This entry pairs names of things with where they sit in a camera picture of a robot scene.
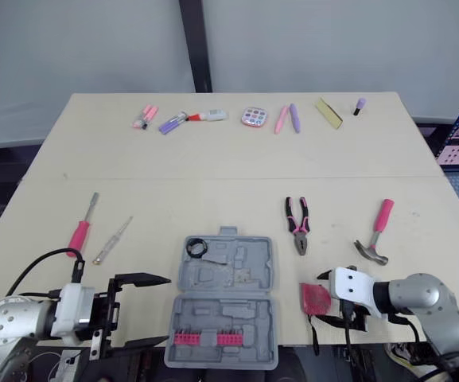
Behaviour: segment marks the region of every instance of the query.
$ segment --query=yellow sticky note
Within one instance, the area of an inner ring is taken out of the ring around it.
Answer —
[[[316,108],[334,129],[338,129],[342,125],[342,118],[322,98],[317,101]]]

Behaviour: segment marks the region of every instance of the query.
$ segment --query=hammer head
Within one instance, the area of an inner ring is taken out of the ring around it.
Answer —
[[[385,256],[378,255],[378,252],[375,251],[375,247],[374,246],[370,246],[368,248],[364,247],[359,240],[355,241],[354,244],[355,244],[355,247],[358,250],[358,252],[365,259],[375,261],[379,265],[387,265],[388,264],[388,258],[385,257]]]

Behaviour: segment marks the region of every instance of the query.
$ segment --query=pink hammer handle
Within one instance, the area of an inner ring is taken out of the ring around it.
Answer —
[[[387,226],[388,217],[390,216],[390,212],[393,207],[394,201],[391,201],[390,199],[385,199],[383,201],[383,204],[381,205],[381,210],[379,211],[379,215],[374,223],[374,231],[383,232],[383,230]]]
[[[87,221],[80,221],[79,225],[76,228],[76,231],[73,232],[72,238],[70,239],[70,243],[68,243],[68,247],[80,251],[83,247],[84,240],[86,239],[88,228],[89,223]],[[67,255],[70,257],[76,257],[76,254],[73,252],[68,252]]]
[[[282,125],[284,124],[284,119],[286,118],[286,114],[289,108],[287,106],[283,107],[280,111],[280,115],[278,116],[277,123],[275,124],[275,134],[280,133],[282,129]]]

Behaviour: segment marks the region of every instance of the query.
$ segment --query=black pole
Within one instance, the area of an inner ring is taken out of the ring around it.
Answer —
[[[212,93],[202,0],[179,0],[196,93]]]

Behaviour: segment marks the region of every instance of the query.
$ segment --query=white wall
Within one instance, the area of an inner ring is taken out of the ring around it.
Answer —
[[[459,113],[459,0],[206,0],[216,92],[397,91]]]
[[[73,92],[193,91],[177,0],[0,0],[0,146],[42,140]]]

